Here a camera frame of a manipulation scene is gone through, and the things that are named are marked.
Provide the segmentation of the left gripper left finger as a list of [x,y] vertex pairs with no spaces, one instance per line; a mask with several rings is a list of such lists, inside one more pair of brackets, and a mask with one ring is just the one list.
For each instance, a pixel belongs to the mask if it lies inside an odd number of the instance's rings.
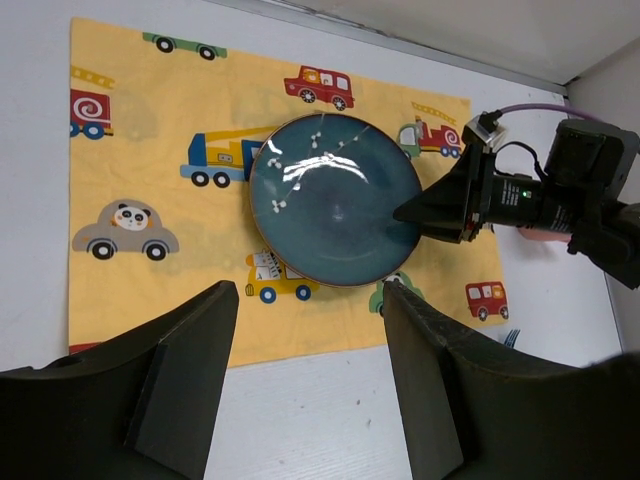
[[221,281],[87,350],[1,375],[5,479],[201,479],[239,296]]

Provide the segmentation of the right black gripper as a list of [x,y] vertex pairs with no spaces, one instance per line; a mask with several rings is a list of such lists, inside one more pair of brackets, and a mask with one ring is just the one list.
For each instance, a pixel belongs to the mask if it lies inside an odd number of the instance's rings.
[[638,288],[639,206],[619,199],[639,154],[638,134],[601,121],[563,120],[534,177],[497,170],[502,134],[495,113],[469,121],[462,156],[393,218],[447,243],[471,241],[487,223],[565,234],[569,254]]

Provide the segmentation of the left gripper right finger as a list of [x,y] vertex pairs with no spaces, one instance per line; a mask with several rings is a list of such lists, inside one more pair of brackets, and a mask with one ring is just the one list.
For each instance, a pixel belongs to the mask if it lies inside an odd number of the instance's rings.
[[509,348],[398,282],[383,319],[416,479],[635,479],[639,357],[571,367]]

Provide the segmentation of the blue metal fork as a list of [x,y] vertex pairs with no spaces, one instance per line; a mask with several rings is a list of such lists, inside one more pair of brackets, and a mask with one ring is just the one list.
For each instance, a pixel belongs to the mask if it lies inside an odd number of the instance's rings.
[[506,336],[505,336],[505,338],[503,340],[503,345],[508,347],[508,348],[514,349],[520,333],[521,333],[520,329],[511,329],[506,334]]

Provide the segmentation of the dark teal ceramic plate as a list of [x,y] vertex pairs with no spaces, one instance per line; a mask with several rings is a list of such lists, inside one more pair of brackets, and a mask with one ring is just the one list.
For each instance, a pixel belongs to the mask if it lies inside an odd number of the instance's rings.
[[420,233],[393,213],[421,190],[391,137],[337,113],[278,127],[249,177],[252,217],[268,248],[302,277],[332,287],[369,285],[406,263]]

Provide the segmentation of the yellow car-print cloth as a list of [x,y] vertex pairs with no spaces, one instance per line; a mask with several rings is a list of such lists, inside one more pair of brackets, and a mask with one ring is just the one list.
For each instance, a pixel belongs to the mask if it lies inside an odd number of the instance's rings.
[[259,143],[344,110],[427,141],[423,184],[452,166],[468,99],[76,18],[71,23],[69,346],[80,351],[237,285],[234,366],[385,342],[382,285],[270,279],[245,175]]

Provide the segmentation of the pink and white cup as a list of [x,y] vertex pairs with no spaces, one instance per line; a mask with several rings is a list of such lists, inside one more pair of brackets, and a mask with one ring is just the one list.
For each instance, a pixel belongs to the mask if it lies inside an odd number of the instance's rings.
[[518,232],[522,237],[530,241],[537,242],[562,242],[568,243],[571,239],[570,234],[545,231],[545,230],[536,230],[529,228],[518,228]]

